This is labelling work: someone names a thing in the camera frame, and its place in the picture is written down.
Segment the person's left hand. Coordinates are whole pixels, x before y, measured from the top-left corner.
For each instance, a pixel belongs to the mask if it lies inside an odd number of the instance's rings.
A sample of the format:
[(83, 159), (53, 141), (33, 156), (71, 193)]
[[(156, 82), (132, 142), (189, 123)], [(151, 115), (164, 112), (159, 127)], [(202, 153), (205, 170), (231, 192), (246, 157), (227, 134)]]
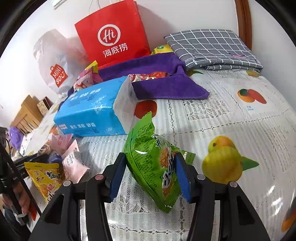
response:
[[(22, 209), (22, 214), (27, 215), (29, 212), (29, 206), (30, 206), (30, 197), (28, 196), (27, 192), (24, 190), (23, 185), (18, 181), (14, 185), (14, 193), (18, 195), (18, 203)], [(10, 198), (5, 195), (1, 194), (1, 200), (3, 201), (3, 204), (8, 209), (11, 209), (13, 206), (13, 202), (10, 200)]]

